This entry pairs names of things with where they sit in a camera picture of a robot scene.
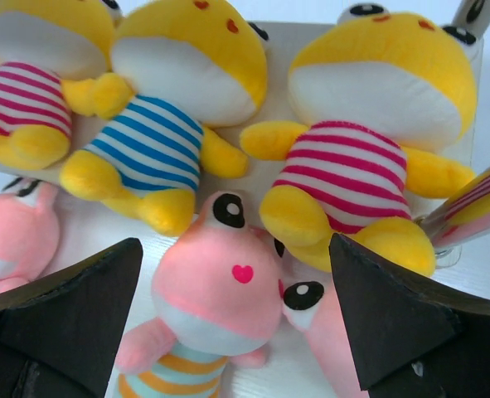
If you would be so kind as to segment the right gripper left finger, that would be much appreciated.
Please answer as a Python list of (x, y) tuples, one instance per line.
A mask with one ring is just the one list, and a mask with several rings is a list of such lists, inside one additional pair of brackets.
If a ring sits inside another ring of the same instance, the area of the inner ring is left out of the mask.
[(0, 397), (102, 397), (143, 259), (128, 238), (0, 294)]

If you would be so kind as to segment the pink plush red polka-dot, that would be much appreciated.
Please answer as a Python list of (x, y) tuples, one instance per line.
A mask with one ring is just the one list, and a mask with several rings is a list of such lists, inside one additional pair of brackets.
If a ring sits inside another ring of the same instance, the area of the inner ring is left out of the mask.
[(58, 186), (17, 177), (0, 192), (0, 293), (35, 280), (60, 239)]

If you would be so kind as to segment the yellow plush blue stripes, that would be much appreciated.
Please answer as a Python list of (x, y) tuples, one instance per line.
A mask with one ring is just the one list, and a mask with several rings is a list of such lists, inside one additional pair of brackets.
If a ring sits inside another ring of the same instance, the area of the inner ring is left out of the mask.
[(183, 233), (202, 172), (247, 171), (247, 156), (216, 131), (263, 104), (267, 40), (227, 1), (152, 1), (131, 12), (92, 92), (104, 127), (67, 158), (61, 186), (161, 235)]

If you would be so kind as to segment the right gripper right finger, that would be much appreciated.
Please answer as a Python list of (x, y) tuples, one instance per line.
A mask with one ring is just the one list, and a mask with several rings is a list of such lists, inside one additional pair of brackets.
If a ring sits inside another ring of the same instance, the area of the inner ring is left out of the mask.
[(371, 397), (490, 397), (490, 299), (391, 263), (346, 236), (332, 277)]

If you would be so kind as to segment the pink plush orange stripes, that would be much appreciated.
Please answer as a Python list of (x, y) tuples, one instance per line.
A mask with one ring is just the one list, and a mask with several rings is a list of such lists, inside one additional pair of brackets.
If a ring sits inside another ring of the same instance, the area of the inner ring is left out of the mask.
[(227, 364), (260, 367), (282, 318), (281, 257), (248, 225), (242, 197), (216, 192), (164, 253), (154, 318), (126, 332), (117, 397), (217, 397)]

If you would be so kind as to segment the yellow plush pink stripes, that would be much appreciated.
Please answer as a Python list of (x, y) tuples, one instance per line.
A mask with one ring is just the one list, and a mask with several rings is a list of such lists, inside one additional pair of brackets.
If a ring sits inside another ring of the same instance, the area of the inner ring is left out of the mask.
[(41, 170), (68, 153), (121, 17), (116, 1), (0, 1), (0, 164)]
[(259, 210), (277, 243), (324, 271), (340, 233), (431, 275), (434, 247), (405, 194), (445, 199), (473, 179), (440, 151), (474, 120), (477, 44), (464, 27), (368, 2), (306, 45), (288, 74), (298, 121), (264, 121), (240, 135), (250, 156), (284, 163)]

